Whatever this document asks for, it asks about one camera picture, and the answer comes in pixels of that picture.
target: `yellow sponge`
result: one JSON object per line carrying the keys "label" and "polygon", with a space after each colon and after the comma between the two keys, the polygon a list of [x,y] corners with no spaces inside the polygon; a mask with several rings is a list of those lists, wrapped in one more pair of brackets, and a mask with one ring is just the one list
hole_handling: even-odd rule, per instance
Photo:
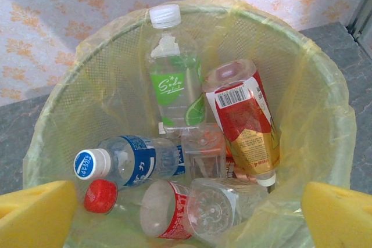
{"label": "yellow sponge", "polygon": [[63,247],[76,207],[71,181],[0,196],[0,247]]}
{"label": "yellow sponge", "polygon": [[372,196],[310,182],[301,203],[315,247],[372,247]]}

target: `red bottle cap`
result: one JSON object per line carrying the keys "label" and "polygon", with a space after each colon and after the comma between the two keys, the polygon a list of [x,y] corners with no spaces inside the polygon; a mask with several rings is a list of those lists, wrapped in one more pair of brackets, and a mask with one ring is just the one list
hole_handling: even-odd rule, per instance
{"label": "red bottle cap", "polygon": [[107,213],[116,203],[117,186],[104,179],[93,181],[85,194],[84,207],[94,213]]}

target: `wastebasket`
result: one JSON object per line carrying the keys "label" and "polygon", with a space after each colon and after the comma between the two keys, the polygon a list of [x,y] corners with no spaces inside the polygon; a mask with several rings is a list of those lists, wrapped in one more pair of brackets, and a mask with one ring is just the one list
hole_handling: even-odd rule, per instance
{"label": "wastebasket", "polygon": [[[349,186],[356,123],[343,75],[310,39],[245,2],[173,3],[181,8],[183,27],[202,46],[204,74],[234,59],[255,62],[281,136],[276,189],[250,220],[224,235],[219,247],[313,247],[300,206],[306,183]],[[78,46],[74,66],[36,123],[24,159],[25,188],[70,179],[82,200],[88,183],[75,177],[77,152],[120,134],[157,136],[160,115],[144,63],[151,32],[148,10],[138,10]],[[213,114],[208,115],[213,121]],[[82,207],[67,240],[70,247],[175,244],[146,238],[120,216],[94,215]]]}

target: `gray floor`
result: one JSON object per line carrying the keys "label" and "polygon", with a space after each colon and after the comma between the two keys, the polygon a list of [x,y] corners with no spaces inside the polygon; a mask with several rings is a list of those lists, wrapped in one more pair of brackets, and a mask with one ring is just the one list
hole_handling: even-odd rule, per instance
{"label": "gray floor", "polygon": [[[302,32],[338,65],[356,112],[351,188],[372,194],[372,60],[339,23]],[[22,188],[22,160],[47,96],[0,107],[0,195]]]}

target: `blue label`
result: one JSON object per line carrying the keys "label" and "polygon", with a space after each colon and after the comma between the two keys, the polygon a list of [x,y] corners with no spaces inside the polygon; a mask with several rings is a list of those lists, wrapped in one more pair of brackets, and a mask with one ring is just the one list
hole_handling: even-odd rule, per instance
{"label": "blue label", "polygon": [[79,177],[87,177],[92,173],[94,162],[88,152],[81,152],[75,159],[75,172]]}
{"label": "blue label", "polygon": [[128,141],[134,153],[134,170],[124,186],[134,186],[152,174],[156,163],[155,149],[148,138],[140,136],[122,136],[122,138]]}
{"label": "blue label", "polygon": [[174,175],[184,174],[185,173],[185,162],[184,162],[184,154],[182,152],[181,145],[177,145],[178,153],[180,155],[180,161],[178,162],[178,167]]}

